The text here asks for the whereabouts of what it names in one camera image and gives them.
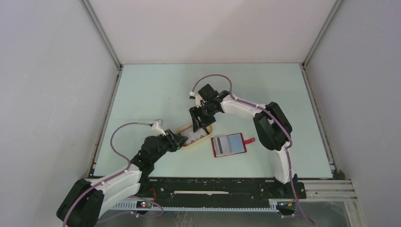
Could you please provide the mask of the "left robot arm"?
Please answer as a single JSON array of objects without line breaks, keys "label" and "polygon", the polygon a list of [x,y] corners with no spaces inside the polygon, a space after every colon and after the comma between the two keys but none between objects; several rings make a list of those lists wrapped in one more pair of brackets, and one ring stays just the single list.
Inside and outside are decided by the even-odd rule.
[{"label": "left robot arm", "polygon": [[167,152],[183,147],[188,137],[165,130],[164,134],[145,138],[128,167],[93,181],[84,178],[74,183],[56,211],[68,227],[93,227],[99,218],[125,198],[144,197],[149,192],[148,176],[155,163]]}]

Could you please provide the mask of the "aluminium frame rail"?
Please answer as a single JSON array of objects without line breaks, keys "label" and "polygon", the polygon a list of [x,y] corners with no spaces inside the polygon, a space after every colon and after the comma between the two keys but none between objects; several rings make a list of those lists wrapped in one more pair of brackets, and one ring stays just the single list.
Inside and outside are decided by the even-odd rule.
[{"label": "aluminium frame rail", "polygon": [[90,227],[108,210],[147,211],[245,211],[277,212],[284,217],[300,214],[302,202],[343,202],[350,225],[363,227],[357,196],[350,180],[300,179],[281,184],[271,178],[169,178],[153,177],[139,190],[124,187],[116,192],[91,189],[78,181],[57,215],[66,215],[77,201],[69,227]]}]

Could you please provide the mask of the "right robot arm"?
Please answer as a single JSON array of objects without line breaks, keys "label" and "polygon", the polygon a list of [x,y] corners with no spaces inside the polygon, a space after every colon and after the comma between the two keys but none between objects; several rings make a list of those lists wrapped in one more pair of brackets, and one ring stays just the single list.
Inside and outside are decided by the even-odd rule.
[{"label": "right robot arm", "polygon": [[292,126],[280,106],[275,102],[267,105],[252,103],[233,95],[230,91],[218,92],[210,84],[203,86],[198,92],[191,91],[190,98],[196,106],[189,109],[193,131],[212,125],[215,114],[235,114],[254,123],[260,143],[274,152],[275,192],[286,198],[294,191],[291,181],[295,172],[292,170],[288,149],[292,146]]}]

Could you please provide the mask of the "silver VIP card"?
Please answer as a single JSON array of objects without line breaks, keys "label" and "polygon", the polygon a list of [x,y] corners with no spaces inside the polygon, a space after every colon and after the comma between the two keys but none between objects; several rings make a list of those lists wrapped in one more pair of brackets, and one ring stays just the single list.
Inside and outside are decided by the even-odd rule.
[{"label": "silver VIP card", "polygon": [[208,136],[208,133],[204,129],[199,129],[196,132],[194,132],[193,127],[191,126],[181,131],[180,135],[186,136],[188,138],[184,145],[189,146],[197,142],[198,140],[201,140],[202,138]]}]

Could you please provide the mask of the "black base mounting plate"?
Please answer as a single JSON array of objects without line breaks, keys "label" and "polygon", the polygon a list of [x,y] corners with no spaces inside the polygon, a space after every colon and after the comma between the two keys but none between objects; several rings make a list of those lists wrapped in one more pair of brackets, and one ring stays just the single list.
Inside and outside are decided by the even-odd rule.
[{"label": "black base mounting plate", "polygon": [[270,202],[305,199],[298,180],[282,184],[273,178],[151,177],[148,188],[137,193],[155,199],[164,208],[270,208]]}]

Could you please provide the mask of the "beige oval plastic tray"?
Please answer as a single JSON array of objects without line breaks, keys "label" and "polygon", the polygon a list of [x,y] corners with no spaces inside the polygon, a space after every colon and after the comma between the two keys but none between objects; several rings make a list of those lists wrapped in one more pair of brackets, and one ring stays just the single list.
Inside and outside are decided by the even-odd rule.
[{"label": "beige oval plastic tray", "polygon": [[[181,132],[181,131],[183,131],[184,129],[187,129],[187,128],[191,127],[191,126],[192,126],[192,123],[183,126],[182,128],[180,128],[180,129],[176,132],[176,134],[179,134],[179,135],[180,135],[180,132]],[[195,145],[198,145],[198,144],[200,144],[201,142],[203,142],[203,141],[205,141],[205,140],[211,138],[211,135],[212,135],[212,132],[213,132],[213,127],[212,127],[212,125],[207,126],[204,130],[208,133],[208,136],[202,138],[201,140],[198,140],[197,142],[195,142],[195,143],[193,143],[193,144],[191,144],[191,145],[189,145],[189,146],[185,146],[185,145],[184,145],[184,146],[182,147],[182,149],[194,147]]]}]

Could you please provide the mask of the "red leather card holder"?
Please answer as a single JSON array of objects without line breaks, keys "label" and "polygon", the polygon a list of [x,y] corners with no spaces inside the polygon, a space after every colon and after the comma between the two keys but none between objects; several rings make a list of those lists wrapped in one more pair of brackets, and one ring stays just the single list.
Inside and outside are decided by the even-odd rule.
[{"label": "red leather card holder", "polygon": [[[228,138],[228,142],[230,145],[230,154],[219,157],[226,157],[226,156],[246,153],[247,152],[246,146],[256,141],[255,137],[245,140],[242,133],[225,135],[225,137]],[[214,146],[214,138],[215,137],[211,138],[211,144],[213,148],[214,157],[217,157]]]}]

